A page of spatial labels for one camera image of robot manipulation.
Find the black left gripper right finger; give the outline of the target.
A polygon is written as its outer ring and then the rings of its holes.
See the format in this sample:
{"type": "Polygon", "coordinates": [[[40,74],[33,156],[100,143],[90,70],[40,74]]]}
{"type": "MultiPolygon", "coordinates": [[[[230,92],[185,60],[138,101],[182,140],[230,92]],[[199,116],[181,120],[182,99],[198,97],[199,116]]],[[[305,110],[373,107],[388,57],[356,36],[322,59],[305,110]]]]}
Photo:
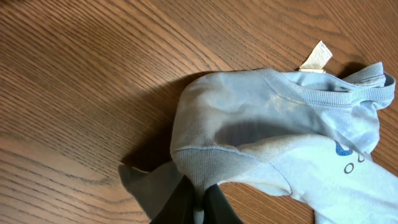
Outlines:
{"type": "Polygon", "coordinates": [[[203,196],[203,224],[243,224],[217,184],[203,196]]]}

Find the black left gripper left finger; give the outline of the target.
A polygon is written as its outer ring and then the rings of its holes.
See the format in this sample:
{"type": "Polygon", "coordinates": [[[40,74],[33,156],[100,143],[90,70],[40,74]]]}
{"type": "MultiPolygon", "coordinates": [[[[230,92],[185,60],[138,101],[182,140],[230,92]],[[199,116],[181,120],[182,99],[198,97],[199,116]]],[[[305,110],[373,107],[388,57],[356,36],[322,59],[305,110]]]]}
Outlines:
{"type": "Polygon", "coordinates": [[[170,198],[150,224],[193,224],[195,189],[183,176],[170,198]]]}

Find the light blue t-shirt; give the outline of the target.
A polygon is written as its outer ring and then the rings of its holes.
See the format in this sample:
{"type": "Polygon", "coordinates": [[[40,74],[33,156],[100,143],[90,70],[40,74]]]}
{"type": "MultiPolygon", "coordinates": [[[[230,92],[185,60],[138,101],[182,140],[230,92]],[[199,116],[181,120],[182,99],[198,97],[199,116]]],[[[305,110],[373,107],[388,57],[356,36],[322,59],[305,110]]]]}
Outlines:
{"type": "Polygon", "coordinates": [[[123,186],[151,221],[186,176],[194,223],[206,190],[225,182],[306,203],[316,223],[396,223],[397,177],[371,158],[396,81],[379,62],[337,78],[323,71],[330,57],[319,43],[294,72],[196,79],[179,99],[171,161],[151,172],[121,165],[123,186]]]}

